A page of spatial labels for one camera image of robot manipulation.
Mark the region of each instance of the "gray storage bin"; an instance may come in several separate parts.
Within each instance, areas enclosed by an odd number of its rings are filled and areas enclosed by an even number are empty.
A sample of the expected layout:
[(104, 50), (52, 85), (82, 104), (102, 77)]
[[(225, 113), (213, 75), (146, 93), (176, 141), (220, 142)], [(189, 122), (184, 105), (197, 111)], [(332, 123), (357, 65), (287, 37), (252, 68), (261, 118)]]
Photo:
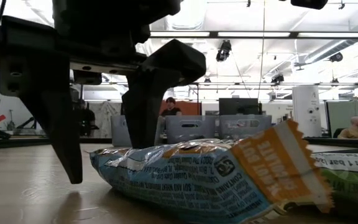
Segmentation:
[[(163, 132), (163, 119), (158, 118), (157, 129), (155, 132), (154, 145), (161, 142), (160, 135)], [(131, 138), (129, 137), (128, 126), (124, 115), (111, 116), (111, 137), (112, 144), (115, 147), (131, 147)]]
[(217, 116), (166, 116), (168, 144), (199, 138), (215, 138)]
[(222, 115), (219, 124), (221, 139), (237, 141), (270, 128), (272, 117), (270, 115)]

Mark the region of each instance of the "crinkled foil bag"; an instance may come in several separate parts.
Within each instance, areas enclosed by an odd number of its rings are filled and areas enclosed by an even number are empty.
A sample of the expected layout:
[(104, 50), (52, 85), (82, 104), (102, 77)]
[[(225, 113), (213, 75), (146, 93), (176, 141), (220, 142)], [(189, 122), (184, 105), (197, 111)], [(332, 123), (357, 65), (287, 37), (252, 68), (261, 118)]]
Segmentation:
[(100, 149), (93, 167), (115, 190), (186, 223), (269, 223), (288, 203), (333, 206), (331, 187), (286, 121), (238, 142), (199, 139), (147, 149)]

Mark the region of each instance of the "white pillar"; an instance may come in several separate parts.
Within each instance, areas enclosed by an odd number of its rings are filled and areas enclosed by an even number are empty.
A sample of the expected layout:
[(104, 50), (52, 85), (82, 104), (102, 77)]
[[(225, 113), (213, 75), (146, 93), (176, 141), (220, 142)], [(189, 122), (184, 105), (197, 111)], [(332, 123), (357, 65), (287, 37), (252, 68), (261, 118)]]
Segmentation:
[(321, 137), (321, 117), (317, 86), (297, 86), (292, 89), (294, 120), (303, 137)]

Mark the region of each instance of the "man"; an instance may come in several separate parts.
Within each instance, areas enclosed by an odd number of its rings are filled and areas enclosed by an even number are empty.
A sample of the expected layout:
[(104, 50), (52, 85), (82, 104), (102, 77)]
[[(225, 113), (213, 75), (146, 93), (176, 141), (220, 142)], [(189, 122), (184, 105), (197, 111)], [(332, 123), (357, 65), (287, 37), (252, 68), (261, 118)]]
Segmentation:
[(93, 111), (86, 107), (85, 100), (80, 100), (80, 108), (75, 110), (76, 120), (80, 124), (80, 135), (91, 136), (91, 130), (95, 129), (95, 116)]
[(174, 98), (168, 97), (167, 100), (165, 100), (165, 102), (167, 103), (167, 109), (165, 109), (161, 113), (161, 116), (165, 117), (170, 115), (181, 115), (181, 110), (175, 107), (177, 102)]
[(351, 118), (352, 126), (341, 131), (339, 139), (358, 139), (358, 116)]

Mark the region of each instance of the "wooden table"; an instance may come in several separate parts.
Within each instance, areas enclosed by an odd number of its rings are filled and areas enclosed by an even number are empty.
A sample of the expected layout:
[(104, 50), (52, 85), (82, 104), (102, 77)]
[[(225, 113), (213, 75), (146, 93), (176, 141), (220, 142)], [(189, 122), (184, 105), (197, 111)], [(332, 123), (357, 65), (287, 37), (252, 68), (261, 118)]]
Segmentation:
[[(109, 146), (87, 144), (82, 150)], [(71, 185), (51, 146), (0, 149), (0, 224), (179, 223), (165, 217), (162, 210), (152, 210), (113, 192), (91, 167), (85, 152), (83, 164), (83, 183)], [(295, 218), (293, 222), (343, 223), (318, 217)]]

